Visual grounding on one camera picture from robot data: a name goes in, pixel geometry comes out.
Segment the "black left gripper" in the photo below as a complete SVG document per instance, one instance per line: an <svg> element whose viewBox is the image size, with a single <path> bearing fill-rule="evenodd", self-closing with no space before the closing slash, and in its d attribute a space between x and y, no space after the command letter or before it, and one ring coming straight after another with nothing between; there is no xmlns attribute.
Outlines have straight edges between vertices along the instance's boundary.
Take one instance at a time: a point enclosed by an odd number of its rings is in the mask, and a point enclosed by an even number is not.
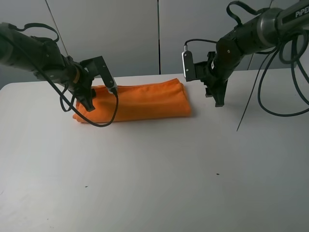
<svg viewBox="0 0 309 232"><path fill-rule="evenodd" d="M86 111L91 112L95 110L92 102L92 99L97 96L96 90L92 88L94 78L90 77L88 72L76 62L69 63L66 74L68 75L66 84L76 100Z"/></svg>

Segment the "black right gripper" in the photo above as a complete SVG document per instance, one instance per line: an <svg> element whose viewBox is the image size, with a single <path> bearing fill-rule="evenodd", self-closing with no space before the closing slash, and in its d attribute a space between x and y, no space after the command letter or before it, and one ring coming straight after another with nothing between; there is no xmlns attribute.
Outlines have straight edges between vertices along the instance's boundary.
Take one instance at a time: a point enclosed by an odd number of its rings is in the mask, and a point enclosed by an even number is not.
<svg viewBox="0 0 309 232"><path fill-rule="evenodd" d="M215 51L207 54L207 67L205 68L205 97L213 97L215 107L223 107L225 104L225 93L227 80L229 78L229 63Z"/></svg>

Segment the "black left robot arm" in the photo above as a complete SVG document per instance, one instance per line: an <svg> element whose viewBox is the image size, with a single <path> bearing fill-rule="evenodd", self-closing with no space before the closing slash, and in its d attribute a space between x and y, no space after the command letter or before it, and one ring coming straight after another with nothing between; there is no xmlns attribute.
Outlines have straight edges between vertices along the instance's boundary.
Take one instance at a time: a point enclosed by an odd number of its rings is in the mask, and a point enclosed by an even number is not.
<svg viewBox="0 0 309 232"><path fill-rule="evenodd" d="M56 31L42 23L29 23L22 29L10 23L1 23L0 63L31 72L40 80L48 76L53 83L67 87L87 111L93 111L95 109L91 89L93 77L71 56L61 54L57 45L58 37L53 40L23 34L29 28Z"/></svg>

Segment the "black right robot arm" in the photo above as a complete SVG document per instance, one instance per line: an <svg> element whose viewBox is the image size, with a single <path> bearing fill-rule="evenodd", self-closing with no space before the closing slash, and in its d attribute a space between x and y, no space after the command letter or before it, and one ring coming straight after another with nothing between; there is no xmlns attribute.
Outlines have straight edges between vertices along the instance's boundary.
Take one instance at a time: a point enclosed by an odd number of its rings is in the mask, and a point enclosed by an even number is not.
<svg viewBox="0 0 309 232"><path fill-rule="evenodd" d="M214 98L216 107L224 106L228 79L244 56L279 46L288 32L301 29L309 23L307 0L301 0L285 10L254 10L241 1L233 1L229 6L232 5L241 7L255 17L242 23L229 7L226 8L227 14L237 24L232 31L219 39L216 50L208 53L203 81L207 87L206 95Z"/></svg>

